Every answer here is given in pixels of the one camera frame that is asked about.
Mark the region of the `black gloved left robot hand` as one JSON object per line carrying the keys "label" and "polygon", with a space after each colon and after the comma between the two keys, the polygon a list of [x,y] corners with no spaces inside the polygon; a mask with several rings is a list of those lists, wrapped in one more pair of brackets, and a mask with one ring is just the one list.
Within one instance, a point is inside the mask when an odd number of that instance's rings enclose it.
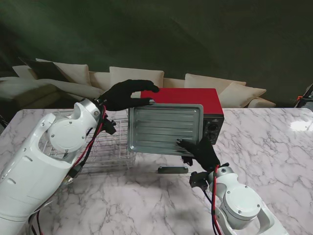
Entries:
{"label": "black gloved left robot hand", "polygon": [[158,93],[159,88],[149,80],[126,80],[113,85],[98,98],[99,104],[108,111],[121,111],[154,103],[151,98],[132,98],[135,92],[151,91]]}

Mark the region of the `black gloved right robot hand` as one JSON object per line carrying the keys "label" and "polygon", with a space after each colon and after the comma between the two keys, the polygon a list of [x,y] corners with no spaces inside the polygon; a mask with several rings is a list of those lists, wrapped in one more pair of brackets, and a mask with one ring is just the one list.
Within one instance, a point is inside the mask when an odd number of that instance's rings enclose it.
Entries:
{"label": "black gloved right robot hand", "polygon": [[187,140],[177,139],[177,145],[193,155],[192,157],[182,156],[181,159],[184,164],[192,166],[193,160],[196,160],[209,173],[214,171],[217,165],[221,165],[211,141],[207,137],[203,137],[197,144],[193,144]]}

